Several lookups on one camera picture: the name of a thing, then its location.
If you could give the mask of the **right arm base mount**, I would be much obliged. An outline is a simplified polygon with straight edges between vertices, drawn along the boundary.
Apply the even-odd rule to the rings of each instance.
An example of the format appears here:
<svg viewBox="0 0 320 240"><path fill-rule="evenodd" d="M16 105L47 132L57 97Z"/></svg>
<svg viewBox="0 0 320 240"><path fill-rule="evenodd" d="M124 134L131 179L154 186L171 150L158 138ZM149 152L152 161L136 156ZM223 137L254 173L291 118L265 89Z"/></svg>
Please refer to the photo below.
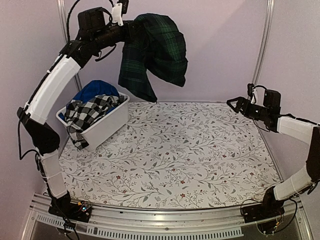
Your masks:
<svg viewBox="0 0 320 240"><path fill-rule="evenodd" d="M265 221L257 224L257 229L264 235L273 235L280 225L280 220L275 217L280 217L285 213L284 202L276 201L275 203L266 203L256 201L255 205L243 206L240 205L240 214L244 222L253 223L258 221L265 221L273 218L273 220Z"/></svg>

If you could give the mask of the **green plaid pleated skirt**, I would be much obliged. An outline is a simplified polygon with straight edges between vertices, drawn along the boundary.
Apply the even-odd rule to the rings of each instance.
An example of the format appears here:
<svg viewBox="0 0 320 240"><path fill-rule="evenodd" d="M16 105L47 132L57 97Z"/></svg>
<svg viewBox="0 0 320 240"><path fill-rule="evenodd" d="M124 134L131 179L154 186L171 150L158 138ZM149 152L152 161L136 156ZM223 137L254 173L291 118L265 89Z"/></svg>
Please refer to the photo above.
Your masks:
<svg viewBox="0 0 320 240"><path fill-rule="evenodd" d="M147 72L183 87L188 68L186 41L167 15L144 13L133 23L138 27L137 34L123 45L118 84L135 97L155 103L158 98Z"/></svg>

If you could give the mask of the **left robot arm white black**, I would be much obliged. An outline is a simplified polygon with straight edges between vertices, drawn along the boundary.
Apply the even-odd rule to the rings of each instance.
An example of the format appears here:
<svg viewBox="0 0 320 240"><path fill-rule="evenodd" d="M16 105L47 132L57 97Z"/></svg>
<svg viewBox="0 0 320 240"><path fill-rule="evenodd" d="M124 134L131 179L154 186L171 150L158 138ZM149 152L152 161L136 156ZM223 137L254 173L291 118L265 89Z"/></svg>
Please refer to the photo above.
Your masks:
<svg viewBox="0 0 320 240"><path fill-rule="evenodd" d="M60 137L47 124L47 119L68 82L93 56L98 57L101 50L132 36L133 23L123 20L127 9L127 3L117 2L111 11L96 7L80 12L76 38L62 48L29 101L17 111L19 122L32 139L34 152L40 156L48 192L51 198L58 199L54 207L63 217L70 217L75 210L64 198L68 190L59 166Z"/></svg>

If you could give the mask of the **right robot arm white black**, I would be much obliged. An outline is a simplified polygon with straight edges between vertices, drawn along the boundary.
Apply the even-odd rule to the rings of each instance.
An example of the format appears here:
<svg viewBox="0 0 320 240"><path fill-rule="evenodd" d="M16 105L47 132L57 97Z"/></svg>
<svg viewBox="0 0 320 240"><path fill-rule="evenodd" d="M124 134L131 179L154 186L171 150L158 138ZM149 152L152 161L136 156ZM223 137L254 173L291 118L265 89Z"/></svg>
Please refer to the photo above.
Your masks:
<svg viewBox="0 0 320 240"><path fill-rule="evenodd" d="M229 99L226 103L235 113L260 121L266 131L278 134L267 136L267 142L277 158L286 179L269 188L259 206L262 218L269 218L283 203L302 194L310 194L320 182L320 125L290 113L281 113L281 94L264 89L258 103L257 87L248 86L247 97Z"/></svg>

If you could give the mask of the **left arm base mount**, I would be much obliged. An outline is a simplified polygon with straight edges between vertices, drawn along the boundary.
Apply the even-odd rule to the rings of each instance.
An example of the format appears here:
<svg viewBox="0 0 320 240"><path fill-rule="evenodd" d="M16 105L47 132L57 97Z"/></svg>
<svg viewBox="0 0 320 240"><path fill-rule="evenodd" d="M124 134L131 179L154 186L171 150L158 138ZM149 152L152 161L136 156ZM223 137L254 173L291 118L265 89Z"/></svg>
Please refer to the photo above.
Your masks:
<svg viewBox="0 0 320 240"><path fill-rule="evenodd" d="M84 200L72 203L69 199L52 199L48 213L65 219L88 223L92 213L92 205Z"/></svg>

